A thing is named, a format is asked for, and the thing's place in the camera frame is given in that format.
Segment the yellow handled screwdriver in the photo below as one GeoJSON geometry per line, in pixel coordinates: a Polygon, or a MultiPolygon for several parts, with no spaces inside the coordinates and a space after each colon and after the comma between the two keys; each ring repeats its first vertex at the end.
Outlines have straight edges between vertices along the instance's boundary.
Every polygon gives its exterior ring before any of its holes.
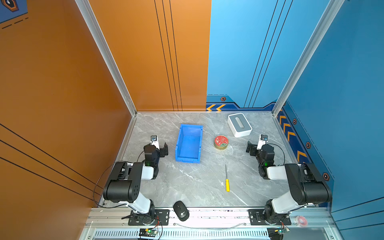
{"type": "Polygon", "coordinates": [[[225,172],[226,172],[226,181],[225,181],[225,186],[226,186],[226,191],[230,192],[230,182],[228,178],[228,167],[225,165],[225,172]]]}

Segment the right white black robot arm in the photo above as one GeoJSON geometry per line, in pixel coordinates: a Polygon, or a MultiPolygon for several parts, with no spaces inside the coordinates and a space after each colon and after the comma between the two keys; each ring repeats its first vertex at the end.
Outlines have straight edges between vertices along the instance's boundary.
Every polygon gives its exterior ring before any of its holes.
{"type": "Polygon", "coordinates": [[[290,213],[307,205],[332,201],[332,191],[314,164],[284,164],[276,166],[274,147],[247,143],[246,152],[258,161],[260,176],[265,180],[284,180],[289,191],[266,202],[264,209],[249,210],[252,225],[290,225],[290,213]]]}

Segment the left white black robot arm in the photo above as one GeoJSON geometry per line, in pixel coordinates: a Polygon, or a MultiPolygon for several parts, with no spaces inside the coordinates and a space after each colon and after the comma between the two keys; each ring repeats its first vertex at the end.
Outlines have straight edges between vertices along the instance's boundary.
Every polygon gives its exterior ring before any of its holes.
{"type": "Polygon", "coordinates": [[[107,201],[127,206],[131,213],[122,219],[133,223],[151,225],[160,222],[154,202],[141,192],[142,180],[155,180],[159,173],[159,161],[169,154],[168,145],[158,148],[155,144],[144,146],[145,159],[142,162],[117,162],[107,179],[103,198],[107,201]]]}

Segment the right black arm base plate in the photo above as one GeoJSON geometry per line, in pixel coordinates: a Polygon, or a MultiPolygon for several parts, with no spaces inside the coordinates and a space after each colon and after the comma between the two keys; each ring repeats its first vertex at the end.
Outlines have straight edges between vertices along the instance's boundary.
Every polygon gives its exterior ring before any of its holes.
{"type": "Polygon", "coordinates": [[[249,209],[248,210],[250,223],[252,226],[261,225],[281,225],[290,226],[292,224],[288,214],[276,214],[274,211],[266,213],[262,209],[249,209]]]}

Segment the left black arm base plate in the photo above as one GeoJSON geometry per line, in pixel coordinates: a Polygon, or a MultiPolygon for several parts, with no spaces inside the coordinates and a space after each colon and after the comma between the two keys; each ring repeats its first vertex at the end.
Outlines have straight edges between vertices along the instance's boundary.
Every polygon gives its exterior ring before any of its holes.
{"type": "Polygon", "coordinates": [[[137,214],[131,211],[128,221],[129,226],[167,226],[170,220],[170,210],[155,209],[150,210],[148,214],[137,214]]]}

